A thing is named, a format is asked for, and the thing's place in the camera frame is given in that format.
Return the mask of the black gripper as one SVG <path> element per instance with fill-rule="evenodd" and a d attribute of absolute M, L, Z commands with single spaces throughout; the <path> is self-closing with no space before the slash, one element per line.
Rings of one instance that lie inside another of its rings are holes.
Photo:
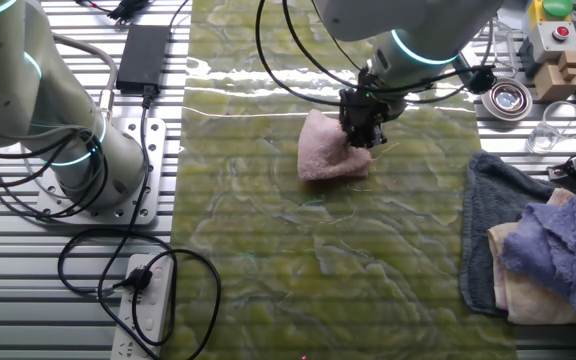
<path fill-rule="evenodd" d="M 380 101 L 371 93 L 371 86 L 377 77 L 368 69 L 361 69 L 358 74 L 358 84 L 355 87 L 339 91 L 339 122 L 346 134 L 348 143 L 356 148 L 373 148 L 387 142 L 381 123 L 394 120 L 396 114 L 393 108 Z M 369 134 L 364 128 L 372 128 Z"/>

